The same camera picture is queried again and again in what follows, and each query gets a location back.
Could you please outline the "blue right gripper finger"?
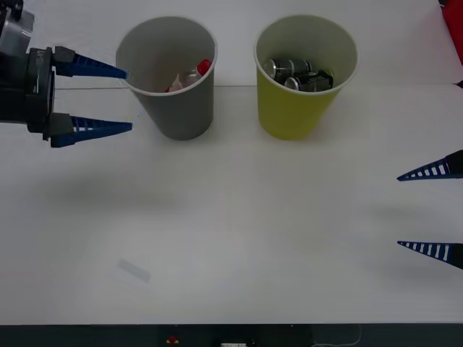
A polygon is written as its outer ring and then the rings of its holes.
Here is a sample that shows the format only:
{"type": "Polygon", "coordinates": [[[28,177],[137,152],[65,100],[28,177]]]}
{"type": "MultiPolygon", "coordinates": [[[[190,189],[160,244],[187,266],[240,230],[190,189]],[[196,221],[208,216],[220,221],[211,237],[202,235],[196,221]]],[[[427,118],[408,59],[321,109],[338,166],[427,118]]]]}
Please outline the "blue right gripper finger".
{"type": "Polygon", "coordinates": [[[398,181],[419,181],[436,179],[462,179],[463,150],[447,155],[445,158],[409,171],[397,178],[398,181]]]}
{"type": "Polygon", "coordinates": [[[461,270],[463,269],[462,243],[432,243],[417,241],[397,241],[396,243],[412,250],[413,252],[423,254],[461,270]]]}

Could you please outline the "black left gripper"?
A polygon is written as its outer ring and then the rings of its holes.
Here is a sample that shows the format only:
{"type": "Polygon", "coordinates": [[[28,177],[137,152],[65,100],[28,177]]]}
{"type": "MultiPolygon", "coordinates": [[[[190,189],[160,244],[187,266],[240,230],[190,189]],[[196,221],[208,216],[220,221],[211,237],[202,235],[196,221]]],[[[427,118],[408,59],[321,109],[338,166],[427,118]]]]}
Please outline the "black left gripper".
{"type": "MultiPolygon", "coordinates": [[[[56,74],[63,77],[128,79],[129,73],[63,46],[54,49],[56,74]]],[[[132,123],[53,113],[55,72],[51,48],[32,48],[22,57],[1,55],[1,122],[23,124],[52,148],[110,137],[132,130],[132,123]]]]}

